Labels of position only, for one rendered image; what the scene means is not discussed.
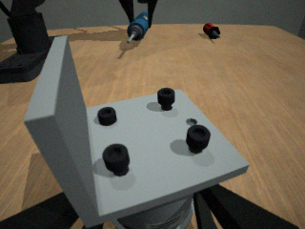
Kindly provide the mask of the red screwdriver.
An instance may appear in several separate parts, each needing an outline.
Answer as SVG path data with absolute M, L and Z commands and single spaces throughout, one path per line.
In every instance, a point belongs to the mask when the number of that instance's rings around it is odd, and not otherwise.
M 205 24 L 204 27 L 203 27 L 203 31 L 209 36 L 210 39 L 220 38 L 220 36 L 219 36 L 219 34 L 220 34 L 219 28 L 215 27 L 211 23 Z

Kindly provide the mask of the grey l-shaped metal bracket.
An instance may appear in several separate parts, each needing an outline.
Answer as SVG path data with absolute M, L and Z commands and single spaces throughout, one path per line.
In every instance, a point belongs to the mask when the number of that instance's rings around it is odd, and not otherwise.
M 120 219 L 214 186 L 247 172 L 250 164 L 179 89 L 170 111 L 157 94 L 86 108 L 67 35 L 54 37 L 24 124 L 86 228 Z M 102 126 L 97 113 L 115 109 Z M 208 147 L 191 153 L 193 122 L 211 133 Z M 127 147 L 128 173 L 118 177 L 102 154 Z

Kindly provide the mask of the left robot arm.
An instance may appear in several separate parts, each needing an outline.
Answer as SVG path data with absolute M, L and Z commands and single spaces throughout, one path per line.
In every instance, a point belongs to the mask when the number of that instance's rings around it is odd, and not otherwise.
M 0 62 L 0 74 L 31 71 L 47 57 L 54 37 L 62 36 L 48 36 L 42 12 L 35 10 L 45 1 L 12 0 L 11 16 L 7 20 L 17 52 Z

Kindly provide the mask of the black socket-head screw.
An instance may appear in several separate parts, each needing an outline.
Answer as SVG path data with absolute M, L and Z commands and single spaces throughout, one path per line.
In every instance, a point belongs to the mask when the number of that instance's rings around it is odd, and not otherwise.
M 193 125 L 188 129 L 186 143 L 191 153 L 199 154 L 208 147 L 210 131 L 202 125 Z
M 105 107 L 97 113 L 99 123 L 102 126 L 111 126 L 117 120 L 115 109 L 112 107 Z
M 106 168 L 118 177 L 128 173 L 130 157 L 126 146 L 115 143 L 108 146 L 102 154 Z
M 170 88 L 163 88 L 157 92 L 157 101 L 164 111 L 170 111 L 174 103 L 174 90 Z

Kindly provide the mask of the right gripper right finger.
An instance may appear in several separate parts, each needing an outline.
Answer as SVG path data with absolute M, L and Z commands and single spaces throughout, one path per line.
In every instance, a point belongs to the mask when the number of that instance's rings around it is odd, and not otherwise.
M 220 184 L 194 193 L 193 206 L 197 229 L 217 229 L 212 213 L 222 229 L 299 229 Z

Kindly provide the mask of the blue electric screwdriver barrel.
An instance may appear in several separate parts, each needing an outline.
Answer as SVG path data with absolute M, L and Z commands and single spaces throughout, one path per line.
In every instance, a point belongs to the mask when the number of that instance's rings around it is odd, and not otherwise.
M 127 33 L 129 39 L 127 43 L 132 40 L 141 40 L 149 28 L 148 13 L 146 11 L 140 13 L 128 26 Z

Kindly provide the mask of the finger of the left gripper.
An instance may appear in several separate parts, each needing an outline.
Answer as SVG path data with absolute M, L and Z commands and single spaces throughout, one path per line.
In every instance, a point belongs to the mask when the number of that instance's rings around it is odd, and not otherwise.
M 130 23 L 134 20 L 133 17 L 133 0 L 119 0 L 122 8 L 124 9 L 125 13 L 128 15 Z M 130 5 L 130 10 L 129 10 Z
M 157 3 L 157 1 L 156 1 Z M 151 27 L 152 25 L 152 20 L 153 20 L 153 12 L 154 12 L 154 9 L 153 9 L 153 6 L 155 5 L 156 6 L 156 3 L 155 3 L 155 0 L 148 0 L 148 18 L 149 18 L 149 28 Z M 155 8 L 154 6 L 154 8 Z

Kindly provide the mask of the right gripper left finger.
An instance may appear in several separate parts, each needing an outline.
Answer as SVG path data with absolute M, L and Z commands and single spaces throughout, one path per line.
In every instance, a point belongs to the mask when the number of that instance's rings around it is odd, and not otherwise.
M 0 229 L 71 229 L 79 216 L 64 192 L 0 221 Z

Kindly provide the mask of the dark grey cylinder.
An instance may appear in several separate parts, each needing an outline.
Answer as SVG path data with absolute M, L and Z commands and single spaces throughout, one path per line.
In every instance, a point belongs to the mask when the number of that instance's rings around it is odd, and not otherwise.
M 186 229 L 193 217 L 193 194 L 112 221 L 116 229 Z

